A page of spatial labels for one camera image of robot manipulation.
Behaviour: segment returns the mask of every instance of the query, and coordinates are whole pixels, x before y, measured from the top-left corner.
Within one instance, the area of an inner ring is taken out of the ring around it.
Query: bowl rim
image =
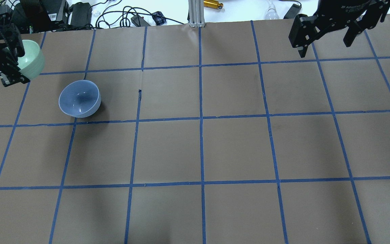
[[[91,108],[89,108],[87,111],[83,112],[83,113],[79,113],[79,114],[68,114],[64,111],[64,109],[61,108],[61,95],[64,93],[64,91],[71,85],[73,85],[74,83],[76,82],[87,82],[88,84],[92,84],[94,88],[96,88],[97,90],[97,97],[96,97],[96,101],[94,102],[93,106],[91,106]],[[92,110],[96,104],[99,102],[99,97],[100,97],[100,91],[99,91],[99,88],[97,87],[97,85],[92,82],[91,80],[87,80],[87,79],[80,79],[80,80],[77,80],[77,81],[74,81],[72,83],[70,83],[69,85],[67,85],[60,93],[60,96],[58,98],[58,106],[60,107],[61,111],[65,114],[67,114],[68,116],[72,116],[72,117],[76,117],[76,116],[79,116],[79,115],[82,115],[82,114],[85,114],[85,113],[88,113],[90,110]]]

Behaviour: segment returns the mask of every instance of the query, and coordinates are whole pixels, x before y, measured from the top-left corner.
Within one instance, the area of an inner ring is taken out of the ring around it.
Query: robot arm
[[[4,86],[29,82],[17,66],[17,58],[24,55],[25,50],[17,27],[14,24],[0,25],[0,77]]]
[[[298,48],[303,58],[312,42],[326,33],[348,27],[343,40],[345,46],[349,47],[365,29],[373,29],[379,20],[384,22],[389,8],[390,0],[319,0],[313,16],[296,16],[288,38],[291,46]],[[357,21],[365,11],[362,20]]]

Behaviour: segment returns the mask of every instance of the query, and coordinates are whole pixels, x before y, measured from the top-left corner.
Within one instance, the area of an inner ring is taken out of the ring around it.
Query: white background
[[[111,0],[106,4],[100,4],[93,9],[102,13],[103,10],[110,5],[118,3],[119,0]],[[77,2],[95,3],[105,2],[105,0],[68,0],[69,5]],[[277,13],[282,19],[290,6],[294,2],[282,2],[273,0]],[[313,15],[317,9],[318,0],[301,0],[302,10],[301,14]],[[204,19],[206,22],[234,22],[234,21],[248,21],[248,20],[264,20],[267,10],[267,0],[222,0],[223,9],[210,9],[204,8]],[[165,17],[178,20],[183,23],[187,23],[189,2],[187,0],[122,0],[120,4],[114,6],[108,11],[122,11],[124,6],[141,7],[150,12],[161,11]],[[109,23],[114,22],[121,14],[107,14],[106,20]],[[91,23],[96,23],[97,17],[92,17]],[[153,20],[149,16],[145,16],[145,20],[154,25]],[[176,24],[172,21],[167,21],[166,25]]]

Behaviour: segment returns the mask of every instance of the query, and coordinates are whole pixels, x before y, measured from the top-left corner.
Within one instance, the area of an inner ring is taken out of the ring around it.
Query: metal bracket
[[[204,27],[204,0],[189,0],[189,26]]]

